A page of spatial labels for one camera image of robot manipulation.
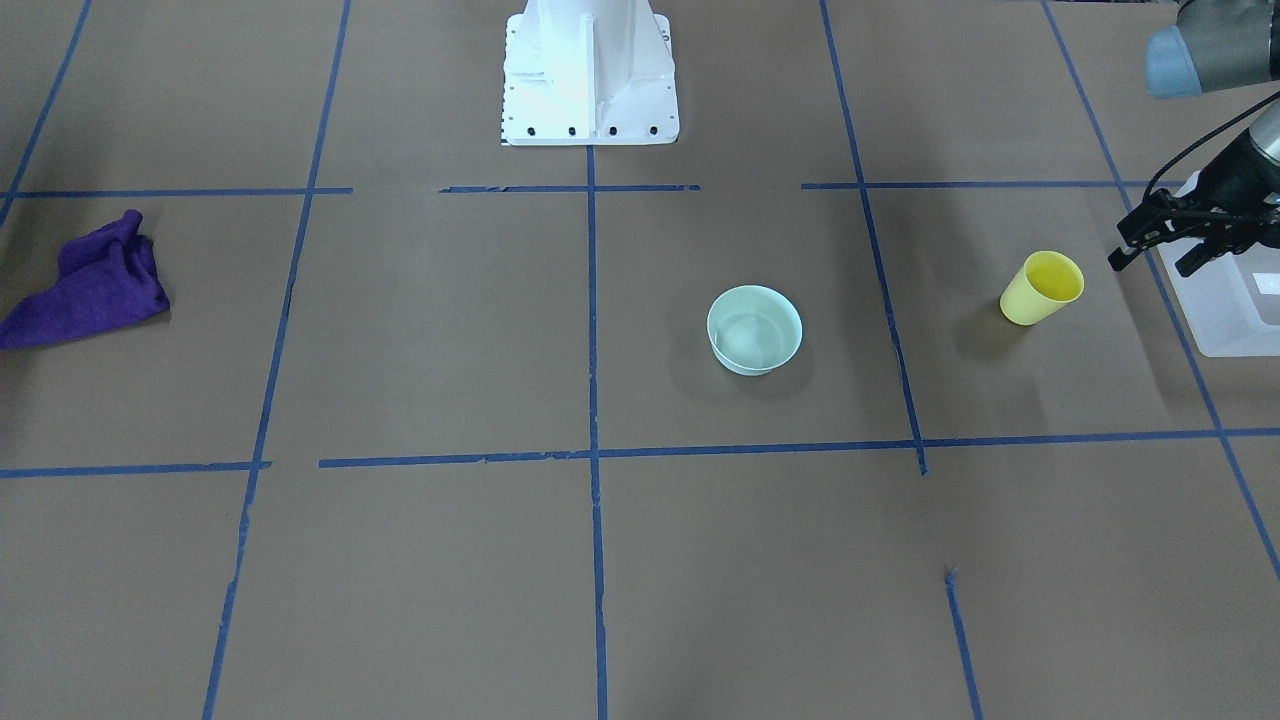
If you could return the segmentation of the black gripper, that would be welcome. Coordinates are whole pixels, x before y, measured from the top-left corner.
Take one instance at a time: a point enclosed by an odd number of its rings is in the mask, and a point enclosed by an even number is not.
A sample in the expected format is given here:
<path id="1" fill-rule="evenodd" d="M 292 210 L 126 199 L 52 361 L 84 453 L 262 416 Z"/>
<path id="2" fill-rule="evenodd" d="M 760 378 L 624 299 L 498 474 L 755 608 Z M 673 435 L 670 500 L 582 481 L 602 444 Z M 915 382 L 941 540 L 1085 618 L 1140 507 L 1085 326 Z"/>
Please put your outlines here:
<path id="1" fill-rule="evenodd" d="M 1123 236 L 1107 256 L 1114 272 L 1123 272 L 1161 243 L 1184 238 L 1197 243 L 1176 260 L 1181 278 L 1225 254 L 1277 249 L 1277 183 L 1267 176 L 1197 170 L 1176 190 L 1155 188 L 1142 206 L 1153 210 L 1156 219 L 1152 227 Z"/>

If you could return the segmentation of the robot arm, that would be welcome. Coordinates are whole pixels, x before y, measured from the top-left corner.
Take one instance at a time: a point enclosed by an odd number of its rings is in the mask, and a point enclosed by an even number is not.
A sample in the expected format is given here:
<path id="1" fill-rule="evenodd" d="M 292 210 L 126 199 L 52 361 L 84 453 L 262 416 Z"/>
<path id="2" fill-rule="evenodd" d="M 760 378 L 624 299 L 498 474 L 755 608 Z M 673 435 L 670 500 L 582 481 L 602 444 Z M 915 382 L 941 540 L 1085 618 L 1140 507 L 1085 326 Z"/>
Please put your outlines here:
<path id="1" fill-rule="evenodd" d="M 1146 87 L 1156 99 L 1206 94 L 1276 82 L 1279 9 L 1275 1 L 1181 1 L 1176 19 L 1149 36 Z M 1184 158 L 1247 120 L 1249 124 L 1174 193 L 1160 182 Z M 1210 131 L 1166 161 L 1149 179 L 1140 202 L 1119 223 L 1121 243 L 1108 255 L 1121 272 L 1162 243 L 1193 240 L 1175 261 L 1189 278 L 1206 264 L 1279 237 L 1279 106 L 1271 94 Z"/>

